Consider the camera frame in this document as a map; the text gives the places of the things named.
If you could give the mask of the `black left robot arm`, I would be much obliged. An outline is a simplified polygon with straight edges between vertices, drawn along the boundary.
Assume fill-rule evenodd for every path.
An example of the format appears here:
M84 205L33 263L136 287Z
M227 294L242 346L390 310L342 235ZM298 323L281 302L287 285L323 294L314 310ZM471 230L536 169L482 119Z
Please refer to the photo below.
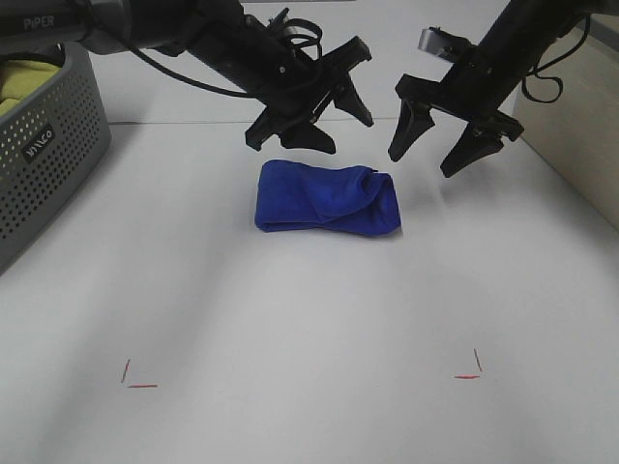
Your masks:
M268 23L247 14L238 1L4 1L1 52L76 43L99 54L128 51L159 72L216 94L254 99L264 106L247 129L248 146L260 150L277 136L286 149L336 150L316 123L325 108L353 116L364 126L372 116L350 72L370 60L354 37L326 53L315 23L282 10ZM146 50L191 56L236 85L222 89L185 77L146 55Z

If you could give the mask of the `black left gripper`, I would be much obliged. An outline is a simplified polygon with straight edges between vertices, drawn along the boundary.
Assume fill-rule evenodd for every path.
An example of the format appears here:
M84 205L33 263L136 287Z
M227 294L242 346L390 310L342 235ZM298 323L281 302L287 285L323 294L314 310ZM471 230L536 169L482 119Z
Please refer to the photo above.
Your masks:
M364 126L372 126L372 115L350 76L371 54L355 36L311 58L304 48L320 47L320 40L320 28L304 19L280 19L265 26L244 15L236 27L213 24L204 29L192 45L192 56L265 105L245 132L248 146L260 148L275 135L285 149L334 155L335 141L316 122L333 104Z

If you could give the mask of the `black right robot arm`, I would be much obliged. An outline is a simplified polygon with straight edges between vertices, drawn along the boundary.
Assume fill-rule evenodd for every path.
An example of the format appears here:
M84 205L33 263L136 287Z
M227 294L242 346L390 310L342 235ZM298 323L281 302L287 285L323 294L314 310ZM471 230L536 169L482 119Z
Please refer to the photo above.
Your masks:
M400 114L390 159L400 160L433 127L431 110L466 123L441 163L447 178L499 152L505 139L517 140L523 127L500 111L501 104L558 38L600 9L597 1L511 1L477 44L438 27L425 29L419 49L451 67L439 81L409 74L399 80Z

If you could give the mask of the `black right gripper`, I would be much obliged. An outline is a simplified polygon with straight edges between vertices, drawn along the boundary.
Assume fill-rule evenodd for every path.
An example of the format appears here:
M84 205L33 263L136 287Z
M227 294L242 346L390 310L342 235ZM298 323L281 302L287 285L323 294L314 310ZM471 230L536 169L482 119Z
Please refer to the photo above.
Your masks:
M466 126L440 165L446 178L499 152L504 147L501 134L514 141L523 133L518 120L499 110L520 80L518 73L492 63L476 47L469 48L439 81L403 75L396 86L401 104L388 149L390 159L400 161L412 144L434 127L432 109L482 127Z

